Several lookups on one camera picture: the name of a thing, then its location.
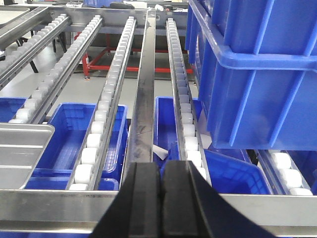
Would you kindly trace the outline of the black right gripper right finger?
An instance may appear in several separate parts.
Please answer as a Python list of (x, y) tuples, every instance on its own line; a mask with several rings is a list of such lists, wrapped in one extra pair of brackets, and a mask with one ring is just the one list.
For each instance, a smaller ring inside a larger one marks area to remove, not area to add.
[(201, 176), (193, 163), (169, 161), (162, 179), (164, 238), (272, 238)]

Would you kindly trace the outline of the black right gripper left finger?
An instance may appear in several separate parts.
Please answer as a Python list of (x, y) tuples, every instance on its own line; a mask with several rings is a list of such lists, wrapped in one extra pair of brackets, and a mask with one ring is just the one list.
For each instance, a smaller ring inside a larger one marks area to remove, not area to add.
[(155, 163), (132, 163), (116, 198), (91, 238), (158, 238), (159, 171)]

